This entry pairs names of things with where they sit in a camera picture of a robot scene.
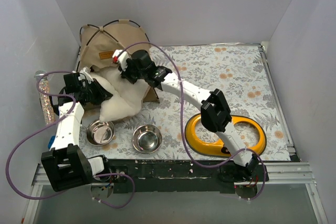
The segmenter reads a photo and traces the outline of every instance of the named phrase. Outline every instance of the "white fluffy toy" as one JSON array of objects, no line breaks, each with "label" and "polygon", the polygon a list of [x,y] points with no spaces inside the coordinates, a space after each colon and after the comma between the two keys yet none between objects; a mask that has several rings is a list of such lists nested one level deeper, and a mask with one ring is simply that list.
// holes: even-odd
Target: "white fluffy toy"
[{"label": "white fluffy toy", "polygon": [[127,79],[121,78],[116,67],[102,68],[90,74],[104,89],[113,94],[113,97],[101,104],[100,121],[115,121],[140,112],[142,100],[149,88],[144,80],[131,84]]}]

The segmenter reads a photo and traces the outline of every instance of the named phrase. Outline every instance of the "yellow oval ring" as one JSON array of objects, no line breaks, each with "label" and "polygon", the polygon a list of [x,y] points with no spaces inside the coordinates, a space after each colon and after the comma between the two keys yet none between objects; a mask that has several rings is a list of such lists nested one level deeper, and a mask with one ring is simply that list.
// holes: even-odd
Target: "yellow oval ring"
[{"label": "yellow oval ring", "polygon": [[[196,135],[196,125],[201,120],[201,114],[196,114],[192,118],[189,119],[185,126],[185,139],[188,142],[189,146],[195,151],[203,155],[208,156],[225,156],[230,157],[230,153],[223,153],[223,142],[222,140],[218,140],[215,143],[206,143],[202,140],[200,140]],[[236,123],[248,123],[253,125],[258,133],[259,133],[259,141],[258,143],[253,146],[249,147],[258,155],[261,155],[265,148],[266,148],[266,134],[263,130],[263,128],[254,120],[251,118],[247,118],[245,116],[238,116],[238,115],[232,115],[232,122],[235,125]]]}]

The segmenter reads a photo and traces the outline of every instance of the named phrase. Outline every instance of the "floral patterned floor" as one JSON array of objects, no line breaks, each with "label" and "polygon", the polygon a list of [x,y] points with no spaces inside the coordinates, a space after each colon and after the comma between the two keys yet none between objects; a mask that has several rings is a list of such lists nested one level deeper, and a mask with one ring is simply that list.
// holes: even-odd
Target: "floral patterned floor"
[{"label": "floral patterned floor", "polygon": [[[177,63],[182,77],[204,89],[219,88],[230,105],[232,114],[248,116],[257,121],[267,135],[263,160],[289,161],[284,129],[279,122],[276,102],[268,83],[266,71],[257,46],[176,46],[162,47]],[[169,61],[155,48],[151,57],[157,65],[172,68]],[[131,119],[115,123],[115,137],[108,145],[94,147],[86,140],[86,127],[99,117],[99,110],[86,111],[80,132],[80,147],[87,157],[104,154],[119,159],[189,159],[183,148],[180,133],[179,99],[157,91],[160,103],[144,103],[141,112]],[[192,105],[184,108],[184,124],[199,113]],[[133,131],[143,124],[156,125],[163,135],[161,148],[150,155],[134,150]],[[257,133],[248,125],[237,125],[237,131],[246,146],[256,143]],[[204,141],[217,141],[213,133],[202,126],[196,128]],[[191,151],[196,159],[223,159],[208,157]]]}]

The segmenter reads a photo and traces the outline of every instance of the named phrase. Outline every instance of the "metal frame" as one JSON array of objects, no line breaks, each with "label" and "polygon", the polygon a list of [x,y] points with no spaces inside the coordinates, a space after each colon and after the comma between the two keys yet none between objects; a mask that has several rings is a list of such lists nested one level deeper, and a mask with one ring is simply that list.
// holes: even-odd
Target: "metal frame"
[{"label": "metal frame", "polygon": [[[42,193],[43,185],[33,185],[33,189],[31,191],[31,196],[40,197]],[[24,224],[33,224],[34,218],[36,215],[37,207],[39,200],[29,200],[26,208],[26,212],[22,218],[21,223]]]},{"label": "metal frame", "polygon": [[306,188],[308,191],[308,195],[310,198],[310,202],[313,206],[314,213],[317,219],[317,222],[320,223],[328,223],[328,219],[326,213],[324,212],[319,194],[316,189],[316,184],[306,184]]},{"label": "metal frame", "polygon": [[[266,184],[314,184],[315,178],[310,169],[309,163],[265,163],[269,176]],[[101,185],[102,183],[93,183],[92,185]],[[34,186],[50,185],[47,174],[42,165],[38,165],[33,180]]]},{"label": "metal frame", "polygon": [[271,92],[273,93],[273,96],[275,97],[275,101],[276,101],[276,105],[277,105],[277,111],[278,111],[278,114],[280,115],[281,126],[285,129],[287,142],[288,142],[287,147],[294,147],[294,143],[293,143],[293,140],[292,140],[291,135],[289,133],[289,129],[287,127],[285,116],[283,115],[282,108],[281,108],[281,105],[280,105],[280,101],[279,101],[279,98],[278,98],[278,95],[277,95],[277,92],[276,92],[276,89],[275,89],[275,86],[274,86],[274,83],[273,83],[273,80],[272,80],[272,77],[271,77],[266,53],[265,53],[263,47],[260,44],[258,45],[258,49],[259,49],[261,58],[263,60],[262,62],[264,64],[264,67],[266,69],[266,75],[267,75],[268,82],[272,87]]}]

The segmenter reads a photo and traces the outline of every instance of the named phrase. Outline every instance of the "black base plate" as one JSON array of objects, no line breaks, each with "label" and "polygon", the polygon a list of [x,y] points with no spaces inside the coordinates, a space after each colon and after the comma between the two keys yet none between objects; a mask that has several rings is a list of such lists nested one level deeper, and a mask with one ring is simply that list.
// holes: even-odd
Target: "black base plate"
[{"label": "black base plate", "polygon": [[[219,161],[200,161],[204,165],[218,164]],[[218,191],[234,194],[234,182],[244,182],[233,162],[220,168],[201,168],[190,161],[179,160],[134,160],[110,159],[112,172],[125,172],[135,182],[137,192],[172,191]],[[258,165],[253,179],[263,178],[263,167]],[[132,184],[125,177],[113,178],[113,193],[129,193]]]}]

